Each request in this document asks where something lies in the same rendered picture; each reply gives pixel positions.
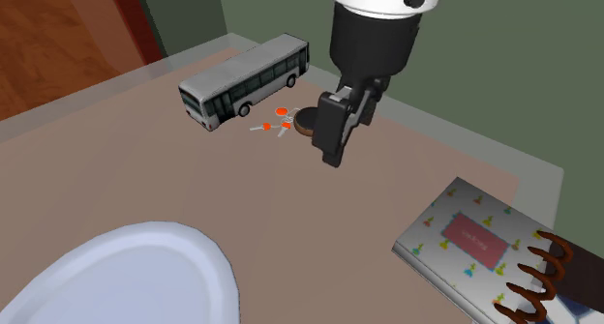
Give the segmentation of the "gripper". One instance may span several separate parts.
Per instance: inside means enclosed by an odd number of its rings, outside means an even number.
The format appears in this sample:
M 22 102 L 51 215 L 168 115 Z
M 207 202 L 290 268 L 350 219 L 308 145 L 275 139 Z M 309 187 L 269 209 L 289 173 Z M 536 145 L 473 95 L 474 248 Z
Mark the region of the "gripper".
M 420 15 L 373 18 L 358 15 L 341 3 L 334 4 L 329 53 L 340 71 L 341 89 L 320 95 L 312 136 L 312 144 L 322 152 L 325 163 L 339 167 L 352 129 L 359 122 L 371 125 L 391 77 L 408 62 L 420 20 Z M 370 93 L 363 110 L 363 98 L 352 89 L 355 87 Z

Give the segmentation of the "round brown black-topped disc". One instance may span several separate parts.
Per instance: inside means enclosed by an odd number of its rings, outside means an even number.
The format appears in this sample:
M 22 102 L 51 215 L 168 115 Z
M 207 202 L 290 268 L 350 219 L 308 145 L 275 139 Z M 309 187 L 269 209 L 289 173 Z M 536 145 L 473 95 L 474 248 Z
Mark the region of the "round brown black-topped disc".
M 296 112 L 293 119 L 294 128 L 302 135 L 312 137 L 317 118 L 317 108 L 308 106 Z

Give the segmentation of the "keys with orange tags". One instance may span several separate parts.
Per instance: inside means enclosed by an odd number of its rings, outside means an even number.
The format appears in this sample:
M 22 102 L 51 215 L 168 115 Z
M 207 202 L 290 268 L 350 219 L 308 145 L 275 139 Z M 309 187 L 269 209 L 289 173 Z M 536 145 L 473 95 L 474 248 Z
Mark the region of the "keys with orange tags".
M 251 127 L 250 131 L 271 131 L 278 130 L 278 137 L 282 137 L 293 125 L 295 114 L 300 111 L 300 108 L 295 107 L 292 109 L 286 107 L 277 107 L 275 114 L 280 118 L 278 124 L 263 123 L 262 125 Z

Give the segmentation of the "grey toy bus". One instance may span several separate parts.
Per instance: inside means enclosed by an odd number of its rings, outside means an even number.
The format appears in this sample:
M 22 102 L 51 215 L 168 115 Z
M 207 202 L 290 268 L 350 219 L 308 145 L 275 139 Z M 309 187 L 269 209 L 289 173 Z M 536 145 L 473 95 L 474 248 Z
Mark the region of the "grey toy bus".
M 181 81 L 178 92 L 187 114 L 213 132 L 310 68 L 310 44 L 284 33 Z

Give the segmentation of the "white patterned notebook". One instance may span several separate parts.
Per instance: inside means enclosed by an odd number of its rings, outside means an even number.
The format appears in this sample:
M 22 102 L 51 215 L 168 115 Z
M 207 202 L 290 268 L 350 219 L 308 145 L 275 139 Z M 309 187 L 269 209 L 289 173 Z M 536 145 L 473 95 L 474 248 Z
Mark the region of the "white patterned notebook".
M 572 252 L 546 225 L 460 177 L 393 251 L 475 324 L 543 320 Z

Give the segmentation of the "white plate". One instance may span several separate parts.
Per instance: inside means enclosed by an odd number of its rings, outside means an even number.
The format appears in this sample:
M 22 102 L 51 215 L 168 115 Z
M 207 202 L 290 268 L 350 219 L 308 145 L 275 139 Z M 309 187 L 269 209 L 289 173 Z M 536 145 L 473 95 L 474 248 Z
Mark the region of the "white plate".
M 148 221 L 64 254 L 0 310 L 0 324 L 241 324 L 239 290 L 212 239 Z

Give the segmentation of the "brown claw hair clip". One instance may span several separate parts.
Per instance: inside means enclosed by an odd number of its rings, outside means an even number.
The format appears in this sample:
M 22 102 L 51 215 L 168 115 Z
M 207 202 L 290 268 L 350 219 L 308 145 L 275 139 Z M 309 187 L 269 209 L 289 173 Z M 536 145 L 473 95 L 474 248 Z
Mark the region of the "brown claw hair clip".
M 510 309 L 498 303 L 494 308 L 515 324 L 539 323 L 548 318 L 545 301 L 563 297 L 604 315 L 604 258 L 581 248 L 558 235 L 537 230 L 541 238 L 552 242 L 548 250 L 528 247 L 528 250 L 546 262 L 544 272 L 525 264 L 518 268 L 541 282 L 542 291 L 523 288 L 508 282 L 510 291 L 521 296 L 533 311 Z

